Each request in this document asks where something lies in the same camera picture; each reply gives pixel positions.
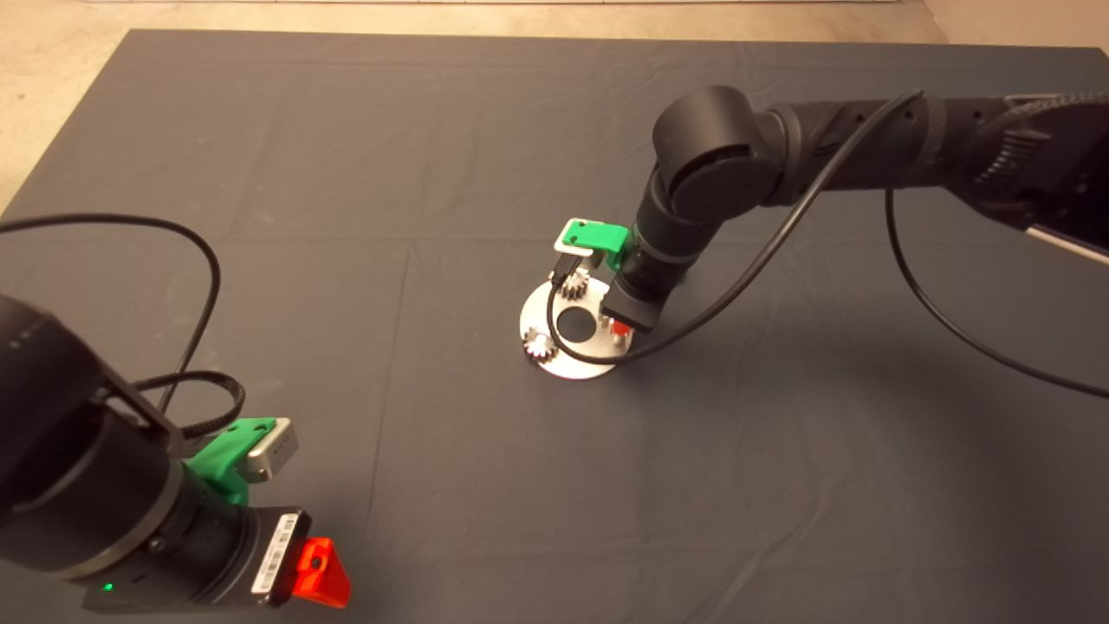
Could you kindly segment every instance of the dark gray fabric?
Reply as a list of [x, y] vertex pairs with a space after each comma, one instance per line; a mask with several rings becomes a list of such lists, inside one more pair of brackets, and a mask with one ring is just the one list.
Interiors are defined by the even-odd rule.
[[[136, 31], [6, 217], [122, 211], [208, 236], [227, 279], [197, 368], [291, 417], [258, 504], [335, 538], [346, 611], [144, 622], [1105, 622], [1109, 413], [947, 336], [877, 193], [823, 197], [728, 314], [589, 383], [522, 360], [519, 307], [569, 216], [628, 222], [662, 108], [1109, 88], [1099, 51]], [[938, 191], [903, 195], [935, 298], [1004, 351], [1109, 378], [1109, 272]], [[782, 217], [730, 223], [688, 318]], [[0, 244], [0, 290], [131, 378], [165, 372], [199, 255], [108, 228]], [[182, 391], [171, 417], [208, 413]], [[93, 622], [0, 564], [0, 621]]]

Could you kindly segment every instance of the barcode label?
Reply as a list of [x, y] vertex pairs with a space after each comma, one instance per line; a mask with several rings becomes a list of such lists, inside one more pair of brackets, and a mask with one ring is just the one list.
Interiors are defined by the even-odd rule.
[[251, 587], [252, 594], [268, 594], [269, 590], [274, 589], [281, 561], [285, 559], [285, 551], [288, 550], [288, 542], [293, 539], [293, 530], [296, 529], [298, 518], [298, 514], [287, 513], [277, 521], [277, 529], [274, 530], [273, 538], [269, 539], [266, 556], [262, 559], [258, 574], [254, 577], [254, 585]]

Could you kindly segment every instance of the white disc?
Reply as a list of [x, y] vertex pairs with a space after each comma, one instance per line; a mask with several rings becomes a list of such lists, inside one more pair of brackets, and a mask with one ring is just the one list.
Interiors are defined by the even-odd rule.
[[[528, 330], [535, 329], [538, 333], [550, 336], [547, 327], [547, 298], [550, 296], [551, 283], [543, 282], [531, 293], [531, 296], [523, 301], [523, 309], [520, 310], [520, 340], [527, 336]], [[593, 277], [589, 278], [586, 294], [577, 299], [569, 299], [561, 294], [554, 297], [554, 323], [558, 324], [562, 311], [571, 307], [581, 307], [593, 317], [597, 327], [593, 336], [583, 342], [573, 342], [566, 337], [562, 342], [569, 345], [574, 351], [594, 358], [611, 358], [623, 356], [631, 349], [631, 335], [618, 337], [612, 334], [609, 326], [601, 316], [601, 299], [609, 291], [609, 285]], [[614, 365], [590, 365], [580, 360], [574, 360], [562, 351], [554, 355], [546, 362], [536, 362], [548, 374], [563, 379], [584, 380], [593, 379], [612, 370]]]

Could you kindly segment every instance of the gear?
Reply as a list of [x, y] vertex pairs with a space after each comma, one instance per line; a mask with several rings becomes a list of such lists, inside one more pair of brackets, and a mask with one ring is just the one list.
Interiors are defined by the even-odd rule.
[[562, 282], [559, 294], [570, 300], [577, 300], [586, 295], [587, 288], [589, 288], [589, 270], [578, 267]]
[[523, 351], [540, 365], [550, 362], [551, 358], [558, 355], [558, 348], [551, 337], [536, 328], [528, 328], [528, 334], [523, 335]]

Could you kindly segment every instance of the black cable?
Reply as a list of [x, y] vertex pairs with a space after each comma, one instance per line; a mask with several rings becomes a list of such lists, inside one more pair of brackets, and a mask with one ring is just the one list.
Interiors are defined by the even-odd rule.
[[746, 269], [743, 270], [740, 278], [736, 279], [735, 283], [720, 296], [720, 298], [713, 301], [712, 305], [706, 307], [700, 315], [688, 321], [684, 326], [675, 330], [674, 334], [670, 335], [665, 339], [659, 340], [658, 342], [652, 342], [643, 349], [631, 351], [629, 354], [624, 354], [623, 356], [597, 358], [586, 356], [584, 354], [578, 354], [566, 345], [562, 337], [558, 333], [558, 326], [554, 324], [554, 297], [558, 295], [561, 284], [552, 283], [550, 296], [547, 297], [547, 327], [550, 328], [551, 340], [554, 341], [556, 347], [570, 358], [589, 365], [623, 365], [647, 358], [652, 354], [658, 354], [659, 351], [662, 351], [667, 347], [670, 347], [694, 333], [701, 326], [704, 326], [709, 321], [713, 320], [721, 314], [721, 311], [724, 310], [725, 307], [735, 300], [735, 298], [740, 296], [740, 294], [742, 294], [749, 285], [751, 285], [751, 282], [753, 282], [756, 276], [759, 276], [759, 273], [762, 272], [777, 249], [781, 248], [785, 238], [793, 233], [794, 228], [796, 228], [801, 217], [804, 216], [808, 208], [813, 205], [816, 196], [824, 190], [832, 176], [840, 171], [840, 166], [842, 166], [844, 161], [846, 161], [851, 154], [854, 153], [855, 149], [864, 140], [866, 140], [867, 136], [869, 136], [871, 132], [873, 132], [875, 127], [906, 104], [919, 98], [923, 93], [924, 92], [919, 89], [907, 91], [882, 104], [882, 106], [875, 111], [869, 119], [861, 124], [858, 129], [856, 129], [855, 132], [853, 132], [852, 135], [844, 141], [843, 145], [836, 150], [835, 154], [828, 160], [827, 164], [824, 165], [824, 168], [822, 168], [820, 174], [816, 175], [816, 178], [813, 180], [808, 190], [793, 206], [788, 215], [786, 215], [785, 221], [782, 222], [777, 231], [774, 232], [774, 235], [771, 236], [771, 238], [763, 246], [762, 250], [759, 252], [759, 255], [756, 255], [755, 258], [751, 260], [751, 264], [747, 265]]
[[171, 386], [175, 387], [185, 381], [200, 381], [217, 386], [226, 390], [234, 401], [234, 406], [232, 406], [232, 408], [223, 416], [181, 428], [181, 433], [184, 436], [185, 440], [192, 440], [193, 438], [215, 433], [216, 431], [220, 431], [221, 429], [235, 422], [235, 419], [237, 419], [238, 415], [243, 411], [243, 403], [246, 402], [246, 389], [244, 389], [243, 385], [238, 383], [235, 378], [216, 371], [185, 371], [181, 374], [170, 374], [167, 376], [139, 380], [136, 382], [132, 382], [131, 386], [133, 386], [139, 392], [144, 392], [157, 388], [166, 388]]
[[1101, 399], [1109, 399], [1109, 390], [1103, 388], [1098, 388], [1096, 386], [1088, 386], [1081, 382], [1069, 380], [1066, 378], [1060, 378], [1051, 374], [1044, 372], [1039, 369], [1034, 369], [1028, 365], [1018, 362], [1008, 356], [994, 351], [978, 339], [968, 335], [962, 328], [955, 325], [954, 321], [947, 318], [946, 315], [936, 306], [935, 303], [928, 298], [925, 294], [924, 288], [920, 287], [919, 282], [916, 280], [916, 276], [913, 275], [913, 270], [908, 267], [908, 262], [905, 259], [905, 253], [902, 249], [901, 237], [897, 235], [897, 219], [894, 216], [894, 191], [893, 188], [886, 190], [886, 231], [889, 233], [889, 246], [894, 252], [894, 259], [897, 260], [897, 267], [901, 268], [902, 276], [905, 277], [905, 283], [908, 284], [909, 289], [916, 295], [916, 298], [925, 306], [925, 308], [930, 311], [932, 316], [935, 317], [939, 325], [947, 328], [949, 333], [955, 335], [959, 340], [973, 347], [976, 351], [983, 356], [1004, 365], [1017, 372], [1021, 372], [1026, 376], [1036, 378], [1040, 381], [1058, 386], [1059, 388], [1066, 388], [1067, 390], [1074, 390], [1075, 392], [1081, 392], [1083, 395], [1089, 395], [1091, 397], [1098, 397]]
[[[193, 335], [185, 345], [185, 351], [181, 356], [181, 362], [177, 365], [176, 372], [184, 374], [189, 368], [189, 362], [193, 359], [193, 355], [196, 354], [196, 348], [200, 346], [204, 331], [207, 329], [208, 320], [212, 318], [212, 310], [215, 308], [216, 297], [220, 295], [222, 273], [220, 270], [220, 259], [216, 257], [215, 250], [207, 243], [207, 241], [201, 237], [200, 234], [180, 223], [174, 223], [173, 221], [166, 221], [164, 218], [155, 218], [153, 216], [139, 216], [134, 214], [90, 212], [14, 218], [10, 221], [0, 221], [0, 234], [20, 232], [23, 229], [37, 229], [40, 227], [52, 227], [55, 225], [79, 224], [135, 225], [140, 227], [165, 229], [189, 238], [189, 241], [196, 245], [196, 247], [201, 249], [201, 253], [204, 254], [204, 258], [207, 259], [208, 270], [212, 276], [208, 283], [207, 297], [204, 299], [204, 307], [201, 308], [200, 317], [196, 318], [196, 327], [193, 329]], [[157, 410], [163, 415], [170, 408], [170, 401], [173, 399], [173, 393], [176, 392], [176, 390], [177, 385], [175, 382], [171, 383], [165, 389], [161, 400], [159, 400]]]

